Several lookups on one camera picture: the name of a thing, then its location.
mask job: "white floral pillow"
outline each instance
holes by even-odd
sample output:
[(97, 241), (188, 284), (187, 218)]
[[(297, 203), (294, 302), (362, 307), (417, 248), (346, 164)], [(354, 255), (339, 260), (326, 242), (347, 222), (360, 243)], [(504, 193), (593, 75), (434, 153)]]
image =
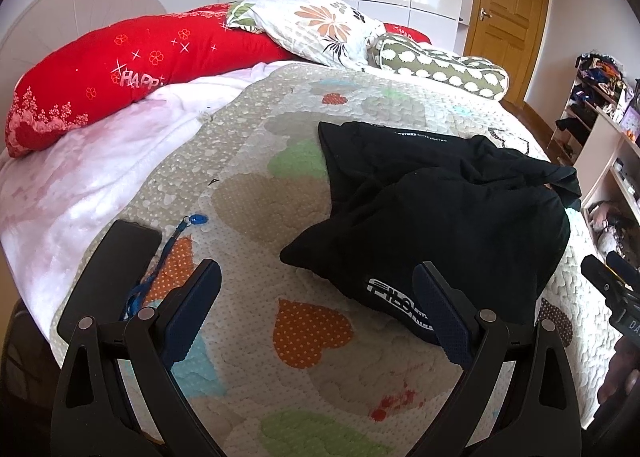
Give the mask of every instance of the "white floral pillow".
[(329, 67), (360, 69), (384, 24), (341, 0), (243, 0), (228, 14), (230, 28), (267, 33), (290, 52)]

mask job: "metal screw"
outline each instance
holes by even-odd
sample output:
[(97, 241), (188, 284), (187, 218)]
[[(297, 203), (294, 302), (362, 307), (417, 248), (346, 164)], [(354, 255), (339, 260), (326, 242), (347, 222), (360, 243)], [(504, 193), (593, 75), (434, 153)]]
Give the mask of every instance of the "metal screw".
[(138, 318), (140, 318), (140, 320), (148, 320), (153, 318), (155, 314), (156, 310), (153, 307), (145, 307), (145, 309), (141, 309), (138, 313)]
[(85, 316), (81, 321), (78, 322), (78, 327), (83, 331), (85, 329), (89, 329), (94, 324), (94, 319), (90, 316)]
[(542, 328), (543, 328), (545, 331), (553, 332), (553, 331), (555, 331), (555, 330), (556, 330), (556, 324), (555, 324), (555, 323), (553, 323), (553, 322), (552, 322), (551, 320), (549, 320), (548, 318), (545, 318), (545, 319), (542, 321)]
[(497, 315), (491, 309), (482, 309), (480, 311), (480, 318), (482, 318), (485, 322), (495, 322), (497, 320)]

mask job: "blue gripper pad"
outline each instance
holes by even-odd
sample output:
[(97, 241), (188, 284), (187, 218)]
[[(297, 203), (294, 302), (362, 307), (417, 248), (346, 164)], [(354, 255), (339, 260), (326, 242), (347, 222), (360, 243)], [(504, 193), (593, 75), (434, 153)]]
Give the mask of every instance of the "blue gripper pad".
[(474, 352), (472, 350), (473, 333), (467, 323), (475, 320), (467, 318), (465, 323), (449, 298), (461, 294), (462, 298), (468, 302), (465, 294), (449, 287), (430, 262), (421, 263), (415, 267), (413, 285), (416, 300), (429, 318), (447, 358), (451, 363), (460, 365), (465, 371), (468, 370), (474, 360)]
[(182, 287), (173, 289), (162, 301), (158, 307), (161, 321), (156, 326), (160, 330), (164, 328), (160, 357), (167, 369), (187, 357), (221, 288), (220, 266), (205, 259)]

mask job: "quilt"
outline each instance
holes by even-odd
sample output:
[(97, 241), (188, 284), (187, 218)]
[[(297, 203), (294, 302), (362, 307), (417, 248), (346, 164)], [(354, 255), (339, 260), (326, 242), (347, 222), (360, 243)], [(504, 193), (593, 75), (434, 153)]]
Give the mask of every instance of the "quilt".
[[(207, 118), (117, 217), (158, 228), (164, 240), (185, 215), (209, 217), (177, 242), (147, 303), (157, 304), (184, 283), (202, 259), (222, 267), (222, 291), (172, 372), (230, 457), (404, 456), (460, 377), (440, 347), (278, 258), (330, 212), (320, 120), (484, 134), (500, 147), (545, 159), (497, 102), (437, 85), (286, 66)], [(577, 212), (567, 213), (571, 238), (536, 313), (559, 326), (587, 422), (617, 336), (604, 300), (579, 273), (582, 258), (593, 253), (585, 224)], [(61, 363), (66, 347), (55, 328), (65, 304), (50, 331)], [(503, 365), (472, 442), (489, 434), (511, 370)], [(158, 437), (125, 365), (123, 375), (141, 425)]]

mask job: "orange polka dot heart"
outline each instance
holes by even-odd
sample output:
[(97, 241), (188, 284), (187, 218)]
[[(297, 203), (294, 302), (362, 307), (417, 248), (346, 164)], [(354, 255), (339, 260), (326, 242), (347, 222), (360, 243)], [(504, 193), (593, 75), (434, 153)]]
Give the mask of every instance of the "orange polka dot heart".
[(273, 347), (289, 367), (313, 367), (324, 349), (343, 347), (353, 338), (349, 320), (333, 309), (283, 298), (279, 305)]

